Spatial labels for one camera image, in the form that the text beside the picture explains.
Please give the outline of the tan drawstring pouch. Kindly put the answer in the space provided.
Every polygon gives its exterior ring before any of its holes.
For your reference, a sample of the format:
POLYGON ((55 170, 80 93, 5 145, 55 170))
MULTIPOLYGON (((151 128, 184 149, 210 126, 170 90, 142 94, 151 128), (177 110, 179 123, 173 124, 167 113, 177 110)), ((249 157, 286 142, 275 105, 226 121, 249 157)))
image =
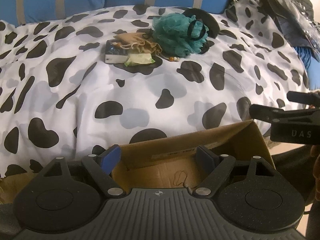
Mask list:
POLYGON ((161 46, 146 33, 122 33, 115 35, 114 39, 119 48, 133 53, 155 55, 162 53, 161 46))

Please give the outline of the cow print blanket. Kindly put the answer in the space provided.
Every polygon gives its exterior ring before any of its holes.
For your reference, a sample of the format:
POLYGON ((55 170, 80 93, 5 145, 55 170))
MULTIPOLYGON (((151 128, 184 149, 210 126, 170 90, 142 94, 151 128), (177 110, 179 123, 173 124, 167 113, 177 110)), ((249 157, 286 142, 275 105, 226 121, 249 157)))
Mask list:
POLYGON ((19 27, 2 21, 1 176, 245 121, 252 104, 300 108, 286 95, 308 91, 304 65, 254 0, 215 15, 219 34, 202 55, 105 63, 115 35, 147 33, 154 19, 182 11, 123 6, 19 27))

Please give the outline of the black round pad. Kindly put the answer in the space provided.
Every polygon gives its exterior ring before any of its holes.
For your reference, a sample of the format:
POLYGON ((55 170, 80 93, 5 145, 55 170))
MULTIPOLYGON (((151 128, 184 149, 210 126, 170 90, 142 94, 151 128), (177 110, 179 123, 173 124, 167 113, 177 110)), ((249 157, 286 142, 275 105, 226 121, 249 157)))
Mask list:
POLYGON ((197 9, 197 8, 189 8, 184 11, 184 16, 191 17, 195 16, 197 20, 201 21, 204 25, 208 27, 208 36, 210 38, 216 38, 220 32, 220 27, 216 19, 209 14, 208 12, 197 9))

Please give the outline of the brown cardboard box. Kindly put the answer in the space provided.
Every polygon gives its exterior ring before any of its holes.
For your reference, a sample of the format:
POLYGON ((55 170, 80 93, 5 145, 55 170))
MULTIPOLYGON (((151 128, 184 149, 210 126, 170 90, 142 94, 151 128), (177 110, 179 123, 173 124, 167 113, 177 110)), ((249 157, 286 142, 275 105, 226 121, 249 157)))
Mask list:
POLYGON ((223 155, 239 161, 254 156, 274 162, 253 121, 175 137, 147 128, 121 147, 121 160, 111 175, 125 191, 133 188, 197 187, 219 165, 223 155))

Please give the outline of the green wet wipe packet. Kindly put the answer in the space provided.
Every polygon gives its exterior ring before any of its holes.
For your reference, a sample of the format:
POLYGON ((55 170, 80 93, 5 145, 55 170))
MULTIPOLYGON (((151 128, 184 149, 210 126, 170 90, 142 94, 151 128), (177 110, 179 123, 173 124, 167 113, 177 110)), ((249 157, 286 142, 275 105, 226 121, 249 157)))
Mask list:
POLYGON ((148 65, 155 63, 150 53, 129 54, 127 61, 124 63, 126 67, 137 65, 148 65))

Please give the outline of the black tissue pack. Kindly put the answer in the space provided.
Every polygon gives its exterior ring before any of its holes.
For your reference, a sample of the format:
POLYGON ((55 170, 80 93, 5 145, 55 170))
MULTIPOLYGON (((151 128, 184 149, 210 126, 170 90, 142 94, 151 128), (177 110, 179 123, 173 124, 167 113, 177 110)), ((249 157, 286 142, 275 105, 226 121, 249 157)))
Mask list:
POLYGON ((128 58, 127 50, 121 48, 121 44, 116 40, 106 41, 104 60, 106 64, 125 63, 128 58))

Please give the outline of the teal mesh bath loofah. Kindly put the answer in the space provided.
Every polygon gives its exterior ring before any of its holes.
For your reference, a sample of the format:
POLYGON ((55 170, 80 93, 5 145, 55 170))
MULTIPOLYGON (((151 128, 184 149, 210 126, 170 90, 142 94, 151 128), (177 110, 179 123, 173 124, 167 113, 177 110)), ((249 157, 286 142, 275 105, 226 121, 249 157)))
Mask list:
POLYGON ((156 18, 152 23, 152 38, 162 50, 177 57, 199 54, 208 38, 208 27, 196 16, 172 13, 156 18))

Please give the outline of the pile of plastic bags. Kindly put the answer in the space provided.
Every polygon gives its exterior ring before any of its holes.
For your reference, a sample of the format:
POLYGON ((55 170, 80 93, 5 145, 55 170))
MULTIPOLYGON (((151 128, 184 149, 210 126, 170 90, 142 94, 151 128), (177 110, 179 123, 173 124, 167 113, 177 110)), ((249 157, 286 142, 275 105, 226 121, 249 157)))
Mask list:
POLYGON ((319 23, 310 0, 255 0, 292 47, 307 47, 319 60, 319 23))

